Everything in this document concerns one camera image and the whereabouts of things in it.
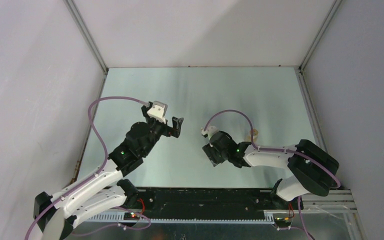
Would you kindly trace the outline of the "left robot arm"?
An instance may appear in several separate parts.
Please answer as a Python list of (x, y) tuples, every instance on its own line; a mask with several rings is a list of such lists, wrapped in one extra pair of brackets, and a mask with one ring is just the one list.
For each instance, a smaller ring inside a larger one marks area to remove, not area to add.
[(104, 162), (62, 190), (42, 192), (34, 199), (34, 223), (44, 240), (64, 240), (86, 220), (118, 207), (133, 208), (136, 187), (126, 178), (144, 162), (162, 136), (179, 138), (184, 118), (165, 118), (166, 104), (149, 102), (141, 107), (144, 121), (134, 123)]

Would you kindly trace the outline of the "clear pill bottle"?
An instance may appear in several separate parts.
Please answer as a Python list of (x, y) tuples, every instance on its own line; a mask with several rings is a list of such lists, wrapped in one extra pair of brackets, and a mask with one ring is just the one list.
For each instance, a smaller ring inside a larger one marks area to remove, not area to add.
[(247, 142), (251, 142), (251, 141), (255, 142), (258, 139), (258, 135), (259, 135), (258, 130), (257, 129), (252, 129), (252, 130), (249, 131), (249, 133), (246, 136), (245, 140)]

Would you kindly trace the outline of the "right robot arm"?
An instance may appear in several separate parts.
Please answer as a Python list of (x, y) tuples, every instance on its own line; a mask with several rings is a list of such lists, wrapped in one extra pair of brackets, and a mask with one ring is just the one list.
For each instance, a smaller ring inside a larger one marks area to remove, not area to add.
[(202, 130), (208, 143), (202, 147), (213, 166), (229, 162), (237, 168), (272, 167), (291, 172), (279, 179), (271, 193), (271, 204), (284, 209), (295, 198), (313, 194), (326, 197), (330, 189), (339, 188), (336, 173), (339, 162), (307, 139), (283, 147), (254, 146), (250, 141), (236, 143), (226, 132), (218, 129)]

